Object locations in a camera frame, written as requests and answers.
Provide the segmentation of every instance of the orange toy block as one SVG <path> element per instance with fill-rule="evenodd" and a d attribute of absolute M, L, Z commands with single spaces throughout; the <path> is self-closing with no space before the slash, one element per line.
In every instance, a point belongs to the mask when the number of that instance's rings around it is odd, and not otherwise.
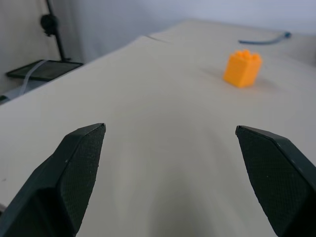
<path fill-rule="evenodd" d="M 237 51 L 231 54 L 224 73 L 224 80 L 237 87 L 252 85 L 262 64 L 258 53 L 251 54 L 249 50 Z"/>

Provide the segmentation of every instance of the white cable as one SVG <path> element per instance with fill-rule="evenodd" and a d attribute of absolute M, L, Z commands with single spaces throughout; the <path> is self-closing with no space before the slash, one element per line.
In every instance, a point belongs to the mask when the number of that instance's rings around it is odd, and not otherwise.
<path fill-rule="evenodd" d="M 21 90 L 20 90 L 20 95 L 23 95 L 24 92 L 25 92 L 25 89 L 26 89 L 26 86 L 29 82 L 29 78 L 30 76 L 32 75 L 32 73 L 37 69 L 39 68 L 41 65 L 43 65 L 44 63 L 46 63 L 48 60 L 41 60 L 40 62 L 38 62 L 34 67 L 32 67 L 32 69 L 30 69 L 28 71 L 28 73 L 26 74 L 25 78 L 24 78 L 24 81 L 23 81 L 23 85 L 21 87 Z"/>

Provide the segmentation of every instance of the cable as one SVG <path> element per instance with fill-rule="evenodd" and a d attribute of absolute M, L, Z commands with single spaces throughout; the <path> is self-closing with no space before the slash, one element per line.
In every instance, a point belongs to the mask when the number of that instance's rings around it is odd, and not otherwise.
<path fill-rule="evenodd" d="M 26 89 L 26 86 L 29 82 L 29 78 L 30 76 L 32 75 L 32 73 L 37 69 L 39 68 L 41 65 L 43 65 L 44 63 L 46 63 L 48 60 L 41 60 L 40 62 L 38 62 L 34 67 L 32 67 L 32 69 L 30 69 L 28 71 L 28 73 L 26 74 L 25 78 L 24 78 L 24 81 L 23 81 L 23 85 L 21 87 L 21 90 L 20 90 L 20 95 L 23 95 L 24 92 L 25 92 L 25 89 Z"/>
<path fill-rule="evenodd" d="M 238 40 L 239 43 L 242 44 L 255 44 L 255 45 L 268 45 L 268 44 L 273 44 L 273 43 L 278 43 L 282 40 L 289 39 L 292 37 L 291 32 L 284 32 L 281 36 L 278 36 L 277 38 L 273 40 L 268 40 L 268 41 L 247 41 L 247 40 Z"/>

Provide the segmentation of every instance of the white wall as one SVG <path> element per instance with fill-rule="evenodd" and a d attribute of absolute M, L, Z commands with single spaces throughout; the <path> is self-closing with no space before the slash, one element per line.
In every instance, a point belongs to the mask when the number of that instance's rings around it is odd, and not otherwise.
<path fill-rule="evenodd" d="M 301 33 L 316 33 L 315 0 L 54 0 L 66 7 L 77 31 L 75 49 L 84 61 L 116 50 L 139 35 L 161 31 L 186 18 L 200 18 Z"/>
<path fill-rule="evenodd" d="M 0 0 L 0 94 L 21 80 L 8 79 L 10 70 L 39 59 L 58 59 L 56 43 L 40 27 L 43 0 Z"/>

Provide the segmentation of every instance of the white tabletop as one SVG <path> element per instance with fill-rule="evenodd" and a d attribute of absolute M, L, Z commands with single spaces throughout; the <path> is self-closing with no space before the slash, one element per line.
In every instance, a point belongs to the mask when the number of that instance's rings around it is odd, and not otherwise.
<path fill-rule="evenodd" d="M 285 136 L 316 163 L 316 40 L 294 35 L 249 47 L 264 60 L 256 84 L 222 80 L 229 54 L 244 48 L 237 39 L 275 35 L 187 21 L 0 106 L 0 203 L 11 202 L 67 133 L 104 122 L 78 237 L 275 236 L 235 128 Z"/>

